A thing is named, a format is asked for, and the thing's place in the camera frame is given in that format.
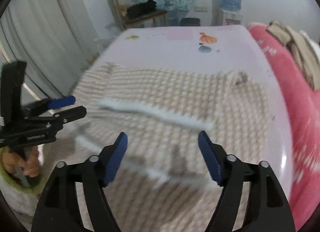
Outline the green sleeve forearm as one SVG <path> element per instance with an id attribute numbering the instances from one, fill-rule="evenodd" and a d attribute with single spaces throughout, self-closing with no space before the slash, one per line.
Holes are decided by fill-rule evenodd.
<path id="1" fill-rule="evenodd" d="M 26 188 L 18 180 L 6 172 L 1 159 L 1 191 L 12 211 L 19 215 L 33 217 L 39 196 L 46 183 L 46 177 L 37 176 L 40 180 L 35 186 Z"/>

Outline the left hand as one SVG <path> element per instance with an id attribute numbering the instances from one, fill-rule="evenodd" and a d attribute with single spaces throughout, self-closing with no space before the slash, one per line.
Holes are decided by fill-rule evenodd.
<path id="1" fill-rule="evenodd" d="M 32 147 L 27 160 L 24 160 L 15 152 L 7 151 L 2 154 L 1 161 L 7 173 L 14 175 L 16 173 L 16 168 L 22 168 L 25 176 L 36 177 L 40 171 L 38 156 L 39 151 L 37 146 L 34 146 Z"/>

